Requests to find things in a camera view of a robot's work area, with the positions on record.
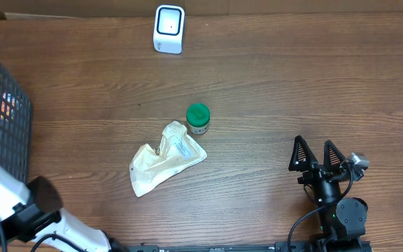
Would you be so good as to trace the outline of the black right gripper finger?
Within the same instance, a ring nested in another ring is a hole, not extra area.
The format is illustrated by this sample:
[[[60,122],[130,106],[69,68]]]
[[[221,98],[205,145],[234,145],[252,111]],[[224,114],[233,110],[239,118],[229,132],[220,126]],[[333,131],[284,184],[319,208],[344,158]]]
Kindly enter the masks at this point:
[[[338,150],[332,141],[328,140],[325,142],[323,165],[329,172],[335,172],[340,169],[341,163],[345,159],[345,156]]]
[[[308,147],[307,142],[301,135],[296,136],[288,170],[291,172],[306,172],[313,169],[317,164],[318,161]]]

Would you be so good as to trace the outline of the green lid jar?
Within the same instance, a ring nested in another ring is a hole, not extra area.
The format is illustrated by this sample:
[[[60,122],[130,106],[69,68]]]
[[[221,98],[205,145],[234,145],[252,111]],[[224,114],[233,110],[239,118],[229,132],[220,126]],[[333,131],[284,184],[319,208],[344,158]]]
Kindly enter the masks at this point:
[[[211,113],[202,103],[191,104],[186,112],[186,121],[193,134],[204,134],[209,129]]]

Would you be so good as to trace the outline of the beige paper pouch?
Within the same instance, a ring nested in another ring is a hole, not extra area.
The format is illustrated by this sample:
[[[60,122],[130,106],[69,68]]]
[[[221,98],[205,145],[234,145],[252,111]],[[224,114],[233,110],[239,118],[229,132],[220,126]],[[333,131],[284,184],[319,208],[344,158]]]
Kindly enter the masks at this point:
[[[206,151],[178,121],[169,123],[162,132],[157,149],[142,145],[129,165],[132,188],[137,197],[149,193],[165,180],[207,158]]]

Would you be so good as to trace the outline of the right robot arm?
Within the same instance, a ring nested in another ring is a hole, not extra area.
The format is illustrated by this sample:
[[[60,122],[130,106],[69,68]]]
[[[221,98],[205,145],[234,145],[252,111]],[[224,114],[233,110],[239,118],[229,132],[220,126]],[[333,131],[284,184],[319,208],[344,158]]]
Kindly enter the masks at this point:
[[[329,140],[324,144],[323,163],[319,163],[307,142],[295,137],[288,170],[300,172],[297,179],[303,189],[310,188],[309,199],[316,208],[291,227],[287,238],[287,251],[296,246],[292,236],[296,227],[307,218],[317,215],[320,233],[313,234],[302,248],[305,251],[371,251],[368,241],[363,242],[367,220],[367,203],[358,197],[348,197],[353,184],[359,181],[369,167],[363,154],[351,153],[345,157]]]

